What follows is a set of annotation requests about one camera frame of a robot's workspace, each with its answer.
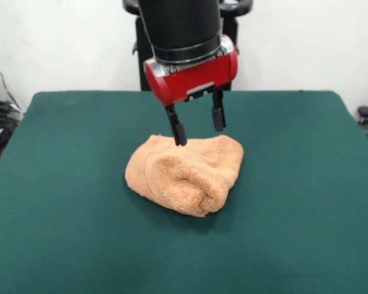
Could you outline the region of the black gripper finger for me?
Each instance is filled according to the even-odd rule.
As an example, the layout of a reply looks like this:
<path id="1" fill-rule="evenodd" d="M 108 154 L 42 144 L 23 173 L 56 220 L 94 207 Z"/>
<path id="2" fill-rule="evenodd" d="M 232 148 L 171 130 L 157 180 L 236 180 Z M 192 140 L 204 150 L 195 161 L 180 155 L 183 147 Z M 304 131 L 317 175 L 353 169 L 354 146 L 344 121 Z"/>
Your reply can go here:
<path id="1" fill-rule="evenodd" d="M 212 94 L 213 107 L 212 107 L 212 118 L 213 125 L 217 132 L 222 132 L 226 127 L 226 120 L 224 115 L 223 106 L 223 90 L 216 89 Z"/>
<path id="2" fill-rule="evenodd" d="M 175 111 L 174 104 L 165 106 L 169 123 L 171 125 L 172 134 L 174 136 L 176 146 L 185 146 L 187 138 L 183 124 L 179 121 L 178 115 Z"/>

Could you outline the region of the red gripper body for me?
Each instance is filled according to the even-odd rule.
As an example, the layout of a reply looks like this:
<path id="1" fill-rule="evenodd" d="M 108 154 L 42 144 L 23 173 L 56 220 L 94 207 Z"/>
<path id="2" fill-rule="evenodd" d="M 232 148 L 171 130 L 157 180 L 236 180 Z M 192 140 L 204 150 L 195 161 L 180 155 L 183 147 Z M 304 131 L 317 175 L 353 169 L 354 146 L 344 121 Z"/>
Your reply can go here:
<path id="1" fill-rule="evenodd" d="M 217 55 L 197 64 L 171 69 L 154 58 L 144 62 L 148 85 L 164 106 L 203 96 L 232 82 L 238 71 L 238 53 L 229 36 L 223 35 Z"/>

